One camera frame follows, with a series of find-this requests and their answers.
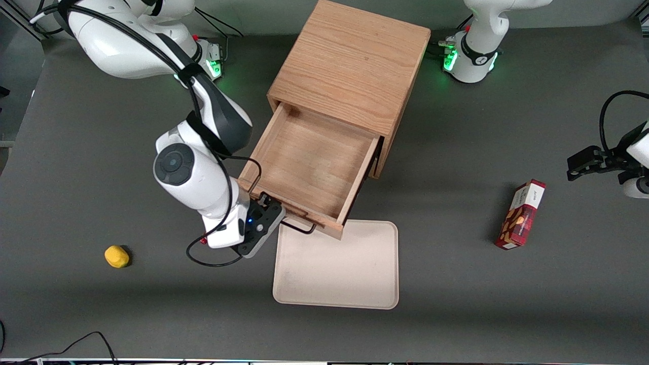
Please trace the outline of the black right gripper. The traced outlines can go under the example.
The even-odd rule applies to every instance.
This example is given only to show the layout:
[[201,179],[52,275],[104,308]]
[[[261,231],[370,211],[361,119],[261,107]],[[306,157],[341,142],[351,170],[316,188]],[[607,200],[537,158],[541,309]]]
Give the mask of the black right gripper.
[[253,258],[285,215],[286,210],[278,199],[261,192],[257,200],[250,201],[245,219],[239,220],[243,241],[237,244],[237,254]]

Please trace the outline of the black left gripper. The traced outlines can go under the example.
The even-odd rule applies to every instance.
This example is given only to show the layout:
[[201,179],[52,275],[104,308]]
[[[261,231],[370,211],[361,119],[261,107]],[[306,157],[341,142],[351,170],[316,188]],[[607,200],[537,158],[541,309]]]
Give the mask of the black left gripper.
[[593,173],[607,173],[606,154],[614,159],[617,166],[633,175],[647,175],[648,167],[648,127],[643,122],[630,132],[626,133],[614,148],[609,148],[602,134],[602,148],[591,145],[566,159],[568,181],[575,181],[580,176]]

